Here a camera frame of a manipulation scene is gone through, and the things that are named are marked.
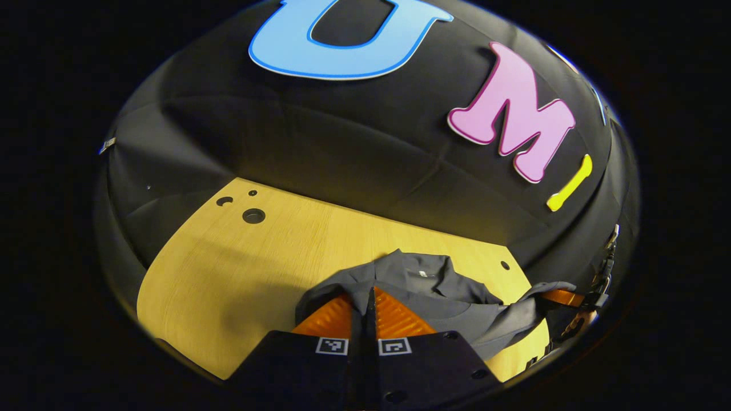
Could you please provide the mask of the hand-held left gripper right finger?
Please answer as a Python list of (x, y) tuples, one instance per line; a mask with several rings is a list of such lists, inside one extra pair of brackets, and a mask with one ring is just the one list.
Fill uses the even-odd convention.
[(370, 325), (380, 411), (443, 411), (501, 384), (459, 332), (437, 331), (379, 287)]

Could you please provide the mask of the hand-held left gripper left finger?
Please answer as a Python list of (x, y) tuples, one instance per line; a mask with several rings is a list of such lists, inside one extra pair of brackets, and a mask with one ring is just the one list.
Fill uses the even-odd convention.
[(245, 411), (373, 411), (373, 294), (335, 297), (292, 331), (268, 332), (227, 380)]

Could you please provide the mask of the grey polo shirt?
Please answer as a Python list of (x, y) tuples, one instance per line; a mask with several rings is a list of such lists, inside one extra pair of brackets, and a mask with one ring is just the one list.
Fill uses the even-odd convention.
[(459, 333), (485, 361), (519, 343), (545, 320), (550, 306), (541, 301), (541, 293), (576, 288), (564, 281), (538, 283), (506, 305), (485, 284), (457, 273), (451, 257), (397, 249), (370, 263), (342, 269), (306, 291), (295, 307), (295, 324), (341, 294), (349, 296), (355, 312), (364, 315), (374, 287), (434, 330)]

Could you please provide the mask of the black backdrop cloth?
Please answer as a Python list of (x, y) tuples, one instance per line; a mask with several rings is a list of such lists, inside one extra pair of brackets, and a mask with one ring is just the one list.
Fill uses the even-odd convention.
[(466, 0), (261, 0), (162, 63), (102, 154), (98, 237), (121, 302), (204, 201), (241, 178), (504, 245), (531, 283), (587, 286), (637, 159), (593, 82)]

